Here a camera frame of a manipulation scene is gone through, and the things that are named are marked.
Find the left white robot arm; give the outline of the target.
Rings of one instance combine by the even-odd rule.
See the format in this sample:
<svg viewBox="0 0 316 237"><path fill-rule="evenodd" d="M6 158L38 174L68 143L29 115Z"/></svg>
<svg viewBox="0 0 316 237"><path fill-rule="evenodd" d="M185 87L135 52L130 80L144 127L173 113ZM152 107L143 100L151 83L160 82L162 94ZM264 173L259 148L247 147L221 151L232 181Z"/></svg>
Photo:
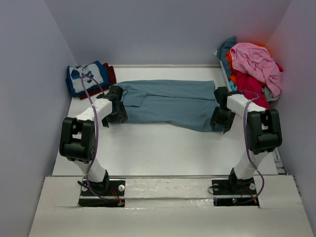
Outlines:
<svg viewBox="0 0 316 237"><path fill-rule="evenodd" d="M110 185L107 170L96 158L99 128L127 121L121 101L123 92L121 87L113 85L107 94L99 94L84 112L62 122L59 153L80 168L86 177L86 188L94 195L106 194Z"/></svg>

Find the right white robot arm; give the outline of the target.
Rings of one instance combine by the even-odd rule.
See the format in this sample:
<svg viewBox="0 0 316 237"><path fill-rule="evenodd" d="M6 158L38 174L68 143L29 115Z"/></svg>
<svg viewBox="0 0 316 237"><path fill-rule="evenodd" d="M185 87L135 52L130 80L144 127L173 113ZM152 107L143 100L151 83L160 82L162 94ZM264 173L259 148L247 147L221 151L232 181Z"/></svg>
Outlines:
<svg viewBox="0 0 316 237"><path fill-rule="evenodd" d="M282 144L279 113L255 104L258 94L249 100L241 92L228 91L223 86L214 91L214 96L219 105L213 112L210 126L228 132L235 116L241 116L245 152L228 178L214 180L211 188L215 195L241 195L246 189L255 188L253 176L259 164Z"/></svg>

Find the grey-blue t shirt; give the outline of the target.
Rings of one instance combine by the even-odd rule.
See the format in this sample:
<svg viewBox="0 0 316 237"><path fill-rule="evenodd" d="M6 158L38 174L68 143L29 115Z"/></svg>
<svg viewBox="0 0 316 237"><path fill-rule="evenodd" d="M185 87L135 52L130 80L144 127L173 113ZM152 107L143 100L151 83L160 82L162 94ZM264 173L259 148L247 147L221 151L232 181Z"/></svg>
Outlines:
<svg viewBox="0 0 316 237"><path fill-rule="evenodd" d="M135 80L117 83L123 89L122 102L128 123L168 123L212 132L210 125L218 103L212 80Z"/></svg>

